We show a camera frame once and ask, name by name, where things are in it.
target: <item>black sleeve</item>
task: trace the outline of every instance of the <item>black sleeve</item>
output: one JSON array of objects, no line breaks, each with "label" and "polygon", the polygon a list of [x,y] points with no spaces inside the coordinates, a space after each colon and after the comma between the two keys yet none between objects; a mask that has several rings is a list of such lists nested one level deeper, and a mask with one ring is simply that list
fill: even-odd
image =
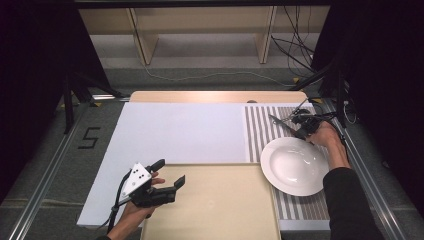
[{"label": "black sleeve", "polygon": [[96,240],[111,240],[108,236],[100,236]]},{"label": "black sleeve", "polygon": [[323,184],[332,240],[384,240],[355,171],[335,168],[327,173]]}]

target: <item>wooden edge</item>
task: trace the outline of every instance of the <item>wooden edge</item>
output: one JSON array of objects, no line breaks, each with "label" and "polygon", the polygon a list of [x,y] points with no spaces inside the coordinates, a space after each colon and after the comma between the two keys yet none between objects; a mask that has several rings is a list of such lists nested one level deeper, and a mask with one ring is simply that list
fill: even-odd
[{"label": "wooden edge", "polygon": [[157,103],[300,103],[299,91],[136,91],[130,102]]},{"label": "wooden edge", "polygon": [[264,28],[264,31],[261,33],[255,34],[255,43],[256,43],[256,50],[258,52],[259,57],[259,63],[266,63],[268,50],[269,50],[269,43],[270,38],[272,34],[272,27],[274,25],[274,19],[275,14],[277,12],[277,7],[270,6],[269,7],[269,13],[267,17],[267,24]]}]

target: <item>cable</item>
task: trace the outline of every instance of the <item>cable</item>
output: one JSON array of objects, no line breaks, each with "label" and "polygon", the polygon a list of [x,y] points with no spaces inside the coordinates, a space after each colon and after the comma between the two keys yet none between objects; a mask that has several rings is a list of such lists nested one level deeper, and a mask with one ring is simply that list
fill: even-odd
[{"label": "cable", "polygon": [[[291,50],[291,48],[292,48],[292,46],[293,46],[293,44],[290,44],[290,46],[289,46],[289,50],[288,50],[288,53],[290,53],[290,50]],[[305,55],[303,54],[303,51],[302,51],[302,48],[300,48],[300,51],[302,52],[302,55],[303,55],[303,59],[305,59],[305,62],[309,65],[309,63],[308,63],[308,61],[306,60],[306,58],[305,58]],[[289,69],[290,69],[290,61],[289,61],[289,59],[287,60],[287,64],[288,64],[288,67],[289,67]],[[299,70],[299,67],[298,66],[296,66],[296,63],[295,62],[293,62],[293,65],[296,67],[296,69],[298,69],[298,71],[299,71],[299,73],[300,73],[300,70]],[[306,68],[308,68],[309,69],[309,71],[313,71],[312,70],[312,68],[310,67],[310,65],[308,66],[308,67],[306,67]]]},{"label": "cable", "polygon": [[353,119],[353,121],[351,121],[350,119],[349,119],[349,117],[347,116],[347,113],[346,113],[346,106],[347,106],[348,104],[344,104],[344,106],[343,106],[343,113],[345,114],[345,117],[346,117],[346,119],[347,119],[347,121],[350,123],[350,124],[355,124],[356,123],[356,120],[357,120],[357,118],[356,118],[356,113],[355,113],[355,118]]},{"label": "cable", "polygon": [[272,35],[271,35],[271,38],[274,38],[274,40],[277,40],[277,41],[282,41],[282,42],[286,42],[286,43],[291,43],[291,44],[296,45],[296,46],[298,46],[298,47],[304,48],[304,49],[306,49],[306,50],[308,50],[308,51],[310,51],[310,52],[314,52],[314,50],[312,50],[312,49],[308,48],[308,47],[307,47],[307,46],[305,46],[305,45],[300,45],[300,44],[298,44],[298,43],[294,43],[294,42],[291,42],[291,41],[288,41],[288,40],[284,40],[284,39],[281,39],[281,38],[276,38],[276,37],[273,37]]},{"label": "cable", "polygon": [[[299,15],[300,15],[300,8],[298,8],[298,6],[296,6],[296,26],[295,26],[295,24],[293,23],[293,21],[292,21],[292,18],[290,17],[290,15],[289,15],[289,13],[288,13],[288,11],[287,11],[287,8],[286,8],[286,6],[283,6],[284,7],[284,11],[286,12],[286,14],[287,14],[287,17],[288,17],[288,19],[289,19],[289,21],[290,21],[290,24],[291,24],[291,26],[292,26],[292,28],[293,28],[293,31],[294,31],[294,33],[293,33],[293,39],[294,38],[296,38],[296,40],[299,42],[299,44],[300,45],[302,45],[302,46],[305,46],[305,43],[304,43],[304,41],[302,40],[302,38],[300,37],[300,35],[299,35]],[[311,13],[312,13],[312,10],[311,10],[311,8],[310,8],[310,11],[309,11],[309,19],[308,19],[308,35],[309,35],[309,20],[310,20],[310,16],[311,16]],[[306,57],[305,57],[305,54],[304,54],[304,52],[303,52],[303,50],[302,50],[302,48],[301,48],[301,52],[302,52],[302,55],[303,55],[303,57],[305,58],[305,60],[306,60]]]},{"label": "cable", "polygon": [[272,78],[266,77],[266,76],[262,76],[262,75],[259,75],[259,74],[253,73],[253,72],[212,73],[212,74],[204,75],[204,76],[184,77],[184,78],[167,78],[167,77],[162,77],[162,76],[154,75],[154,74],[150,73],[149,69],[145,65],[143,65],[143,67],[144,67],[144,69],[146,70],[147,74],[150,77],[159,78],[159,79],[162,79],[162,80],[173,81],[173,82],[190,80],[190,79],[209,78],[209,77],[220,76],[220,75],[250,74],[250,75],[253,75],[253,76],[256,76],[256,77],[260,77],[260,78],[265,78],[265,79],[271,80],[271,81],[276,82],[276,83],[278,83],[278,84],[280,84],[281,86],[284,86],[284,87],[293,87],[293,86],[295,86],[295,85],[283,84],[283,83],[281,83],[281,82],[279,82],[279,81],[277,81],[275,79],[272,79]]},{"label": "cable", "polygon": [[98,228],[96,228],[96,232],[99,231],[102,227],[106,226],[106,224],[108,224],[111,216],[112,216],[112,213],[109,214],[109,218],[102,225],[100,225]]},{"label": "cable", "polygon": [[302,65],[304,68],[308,69],[311,72],[314,72],[314,70],[308,66],[306,66],[305,64],[301,63],[299,60],[297,60],[295,57],[293,57],[289,52],[287,52],[286,50],[284,50],[275,40],[275,38],[273,36],[271,36],[271,39],[274,41],[274,43],[277,45],[277,48],[283,52],[284,54],[287,55],[287,57],[293,59],[294,61],[296,61],[297,63],[299,63],[300,65]]},{"label": "cable", "polygon": [[118,213],[119,207],[120,207],[119,197],[121,195],[121,190],[122,190],[122,187],[123,187],[125,181],[130,176],[130,174],[131,174],[131,170],[127,174],[125,174],[125,176],[122,178],[121,184],[119,184],[118,192],[116,193],[115,205],[112,207],[112,211],[110,213],[109,219],[105,223],[105,225],[106,225],[107,222],[109,221],[109,227],[107,229],[107,233],[109,233],[115,225],[116,214]]}]

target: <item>hand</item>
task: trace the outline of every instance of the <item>hand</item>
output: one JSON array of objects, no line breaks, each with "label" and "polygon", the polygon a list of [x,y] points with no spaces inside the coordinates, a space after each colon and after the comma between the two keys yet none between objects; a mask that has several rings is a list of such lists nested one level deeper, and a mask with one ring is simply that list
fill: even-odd
[{"label": "hand", "polygon": [[[165,179],[156,178],[158,175],[158,172],[152,174],[152,185],[165,182]],[[159,206],[139,208],[135,206],[134,203],[128,202],[118,223],[112,228],[107,236],[112,240],[123,240],[127,238],[131,233],[137,230],[138,226],[148,215],[153,214],[157,207]]]},{"label": "hand", "polygon": [[321,145],[327,148],[329,154],[329,167],[335,169],[338,167],[350,168],[347,158],[346,148],[342,144],[336,129],[328,122],[323,121],[318,130],[306,141]]},{"label": "hand", "polygon": [[326,121],[321,122],[317,131],[306,138],[307,142],[329,147],[329,145],[341,143],[339,135],[334,127]]}]

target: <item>metal frame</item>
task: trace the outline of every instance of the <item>metal frame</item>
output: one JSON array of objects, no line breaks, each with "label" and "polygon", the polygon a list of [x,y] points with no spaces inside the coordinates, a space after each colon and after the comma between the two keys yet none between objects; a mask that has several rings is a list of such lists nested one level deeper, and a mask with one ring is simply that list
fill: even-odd
[{"label": "metal frame", "polygon": [[15,227],[9,236],[9,240],[19,240],[25,238],[35,216],[37,215],[38,209],[40,208],[41,203],[46,196],[54,177],[56,176],[56,173],[66,155],[66,152],[68,151],[69,145],[74,138],[75,131],[78,128],[78,124],[88,107],[88,103],[80,104],[78,107],[79,111],[75,124],[69,130],[69,133],[65,135],[60,142],[60,145],[57,148],[46,171],[44,172],[44,175],[41,178],[37,188],[35,189],[34,194],[29,199],[28,204],[25,206],[19,219],[17,220]]},{"label": "metal frame", "polygon": [[328,6],[330,0],[36,0],[48,6],[96,8],[176,8],[176,7],[252,7],[252,6]]},{"label": "metal frame", "polygon": [[[330,112],[336,110],[329,99],[324,99],[324,104],[327,106]],[[406,239],[403,230],[399,226],[398,220],[390,209],[389,204],[384,198],[382,192],[379,190],[372,174],[370,171],[368,171],[365,165],[365,161],[359,154],[358,149],[353,143],[348,130],[346,128],[342,128],[340,123],[336,121],[335,125],[346,138],[347,150],[350,153],[350,163],[358,174],[362,187],[364,188],[371,204],[375,208],[375,211],[377,212],[388,236],[390,239]]]}]

